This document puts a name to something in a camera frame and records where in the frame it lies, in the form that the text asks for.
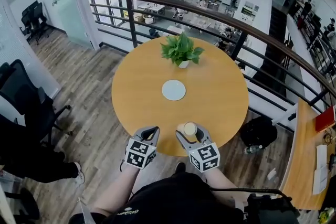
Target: stairs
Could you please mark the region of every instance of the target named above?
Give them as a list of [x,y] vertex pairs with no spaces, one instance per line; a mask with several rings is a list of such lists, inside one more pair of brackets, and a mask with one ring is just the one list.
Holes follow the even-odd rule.
[[[269,35],[274,37],[279,42],[284,43],[286,35],[286,24],[287,15],[272,7]],[[267,45],[266,47],[265,56],[278,64],[280,64],[284,58],[281,51],[270,45]],[[282,82],[285,81],[286,74],[268,60],[264,60],[264,63],[260,69]],[[271,79],[269,76],[263,74],[260,71],[257,71],[253,78],[286,97],[286,89],[281,84]]]

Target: wooden floor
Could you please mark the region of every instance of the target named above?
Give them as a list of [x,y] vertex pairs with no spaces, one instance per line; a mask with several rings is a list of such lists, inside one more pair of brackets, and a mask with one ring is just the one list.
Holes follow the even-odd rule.
[[[55,131],[57,148],[68,161],[78,161],[86,176],[78,186],[73,179],[40,184],[26,179],[24,184],[34,194],[41,211],[40,223],[67,223],[77,207],[78,197],[92,203],[119,175],[119,165],[129,134],[118,121],[111,101],[113,75],[124,55],[111,48],[99,51],[86,49],[69,42],[67,36],[53,31],[38,46],[32,45],[38,58],[61,84],[55,99],[57,108],[70,104],[59,125],[73,130],[69,137]],[[246,121],[257,115],[249,112]],[[278,138],[264,151],[244,155],[244,144],[237,134],[221,147],[220,168],[239,187],[278,188],[280,186],[292,144],[292,133],[278,127]],[[134,191],[142,186],[170,176],[179,161],[187,164],[188,172],[196,172],[186,157],[158,154],[155,161],[139,174]],[[267,179],[275,168],[277,175]]]

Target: wooden handrail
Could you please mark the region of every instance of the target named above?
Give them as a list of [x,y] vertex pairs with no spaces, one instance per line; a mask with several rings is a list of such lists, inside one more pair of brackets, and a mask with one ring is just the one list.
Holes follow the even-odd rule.
[[312,67],[307,61],[305,61],[302,57],[297,55],[291,49],[288,49],[283,43],[277,41],[276,39],[270,37],[269,35],[265,34],[264,32],[260,31],[259,29],[252,27],[246,23],[241,22],[235,18],[229,17],[219,12],[215,12],[212,10],[204,10],[200,7],[194,6],[188,2],[184,2],[181,0],[139,0],[144,2],[153,2],[165,6],[171,6],[175,8],[180,8],[183,10],[187,10],[192,13],[200,14],[210,19],[214,19],[218,22],[230,25],[235,27],[239,30],[244,31],[245,33],[259,39],[260,41],[271,45],[281,52],[283,52],[288,58],[296,62],[299,66],[301,66],[305,71],[311,74],[315,79],[317,79],[328,91],[336,98],[336,91],[335,89],[329,85],[328,81],[320,74],[320,72]]

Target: shoe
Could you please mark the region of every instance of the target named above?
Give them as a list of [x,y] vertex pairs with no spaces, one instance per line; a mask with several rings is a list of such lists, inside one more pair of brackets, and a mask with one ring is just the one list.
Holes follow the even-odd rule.
[[80,166],[79,163],[74,162],[74,164],[76,165],[77,169],[78,169],[78,176],[75,178],[76,183],[78,185],[82,185],[85,182],[85,175],[82,172],[82,167]]
[[178,163],[175,168],[175,174],[179,174],[183,172],[185,172],[185,163]]

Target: office chair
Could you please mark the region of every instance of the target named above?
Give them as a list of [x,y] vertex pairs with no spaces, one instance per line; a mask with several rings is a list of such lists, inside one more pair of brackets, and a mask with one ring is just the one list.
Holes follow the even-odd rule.
[[0,96],[25,116],[28,133],[36,136],[39,141],[48,135],[47,145],[52,146],[52,128],[63,132],[55,121],[65,109],[70,110],[71,106],[65,105],[55,113],[54,101],[45,94],[42,87],[34,86],[20,60],[0,66]]
[[36,44],[38,44],[42,35],[49,28],[46,21],[47,18],[43,15],[42,3],[38,3],[38,1],[35,1],[22,11],[21,22],[24,24],[25,30],[22,31],[21,27],[20,29],[25,36],[30,34],[27,38],[28,42],[31,41],[34,36],[37,36]]

